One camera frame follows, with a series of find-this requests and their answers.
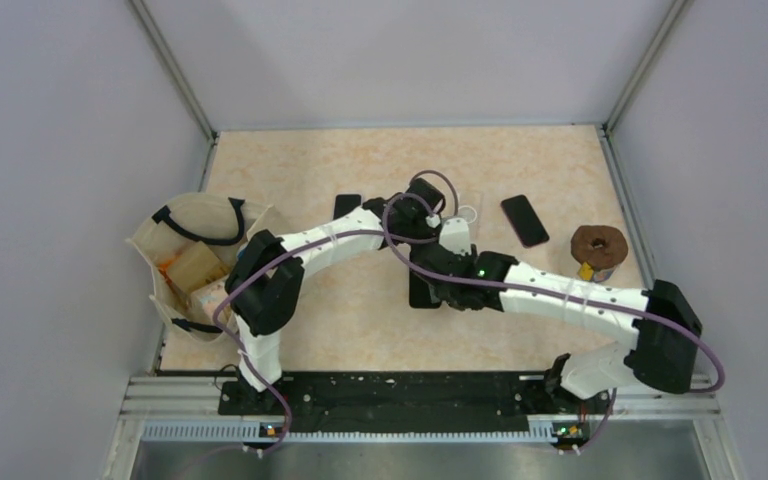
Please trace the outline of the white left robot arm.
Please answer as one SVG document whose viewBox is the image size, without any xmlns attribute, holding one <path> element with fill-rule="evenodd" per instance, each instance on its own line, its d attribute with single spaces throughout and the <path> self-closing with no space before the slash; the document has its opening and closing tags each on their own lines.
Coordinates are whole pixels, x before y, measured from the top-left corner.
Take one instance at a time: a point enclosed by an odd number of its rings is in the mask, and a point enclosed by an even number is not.
<svg viewBox="0 0 768 480">
<path fill-rule="evenodd" d="M 416 176 L 406 192 L 369 199 L 320 226 L 282 235 L 264 229 L 250 238 L 225 290 L 238 327 L 242 398 L 252 410 L 268 413 L 279 404 L 281 331 L 295 314 L 304 284 L 326 268 L 385 248 L 383 219 L 396 245 L 430 242 L 445 206 L 444 194 Z"/>
</svg>

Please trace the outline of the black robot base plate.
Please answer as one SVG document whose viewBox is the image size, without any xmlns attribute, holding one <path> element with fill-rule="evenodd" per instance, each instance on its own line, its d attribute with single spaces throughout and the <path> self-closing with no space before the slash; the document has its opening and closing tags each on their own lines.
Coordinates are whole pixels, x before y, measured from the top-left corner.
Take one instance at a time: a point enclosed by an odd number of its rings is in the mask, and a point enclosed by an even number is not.
<svg viewBox="0 0 768 480">
<path fill-rule="evenodd" d="M 519 433 L 538 415 L 581 420 L 607 409 L 606 391 L 582 400 L 538 372 L 286 372 L 275 392 L 223 383 L 224 416 L 279 416 L 293 433 Z"/>
</svg>

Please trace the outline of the black iphone with apple logo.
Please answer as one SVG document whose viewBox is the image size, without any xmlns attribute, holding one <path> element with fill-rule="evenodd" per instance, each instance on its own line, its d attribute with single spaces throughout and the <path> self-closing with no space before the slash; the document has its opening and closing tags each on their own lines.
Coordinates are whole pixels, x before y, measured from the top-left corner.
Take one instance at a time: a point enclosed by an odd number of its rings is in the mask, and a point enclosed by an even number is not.
<svg viewBox="0 0 768 480">
<path fill-rule="evenodd" d="M 361 194 L 338 194 L 335 197 L 332 218 L 336 220 L 349 214 L 355 208 L 359 207 L 362 202 L 363 197 Z"/>
</svg>

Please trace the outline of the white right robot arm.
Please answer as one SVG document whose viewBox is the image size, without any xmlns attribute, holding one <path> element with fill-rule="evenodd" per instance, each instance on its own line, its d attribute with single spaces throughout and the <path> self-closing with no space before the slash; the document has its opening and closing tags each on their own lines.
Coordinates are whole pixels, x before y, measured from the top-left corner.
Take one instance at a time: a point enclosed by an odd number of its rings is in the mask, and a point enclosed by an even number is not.
<svg viewBox="0 0 768 480">
<path fill-rule="evenodd" d="M 606 287 L 540 270 L 514 256 L 479 252 L 455 221 L 441 240 L 412 247 L 411 270 L 441 302 L 457 310 L 533 314 L 594 331 L 611 343 L 560 356 L 548 370 L 546 397 L 572 412 L 603 391 L 645 385 L 690 392 L 701 324 L 680 289 Z"/>
</svg>

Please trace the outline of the black phone case with camera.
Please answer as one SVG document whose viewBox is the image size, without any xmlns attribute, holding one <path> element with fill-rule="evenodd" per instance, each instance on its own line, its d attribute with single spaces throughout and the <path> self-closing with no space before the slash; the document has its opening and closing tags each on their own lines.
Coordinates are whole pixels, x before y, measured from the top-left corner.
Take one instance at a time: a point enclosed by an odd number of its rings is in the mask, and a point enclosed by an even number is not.
<svg viewBox="0 0 768 480">
<path fill-rule="evenodd" d="M 438 309 L 442 305 L 432 287 L 413 270 L 409 271 L 408 304 L 412 309 Z"/>
</svg>

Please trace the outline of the clear magsafe phone case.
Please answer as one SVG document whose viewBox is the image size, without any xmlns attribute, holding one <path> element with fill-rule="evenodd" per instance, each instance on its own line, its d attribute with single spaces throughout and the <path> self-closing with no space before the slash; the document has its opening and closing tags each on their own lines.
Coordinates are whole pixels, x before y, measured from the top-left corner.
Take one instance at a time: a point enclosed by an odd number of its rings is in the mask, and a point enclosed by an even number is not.
<svg viewBox="0 0 768 480">
<path fill-rule="evenodd" d="M 463 190 L 457 194 L 458 208 L 455 216 L 468 226 L 470 238 L 475 242 L 479 237 L 482 219 L 483 194 L 475 190 Z"/>
</svg>

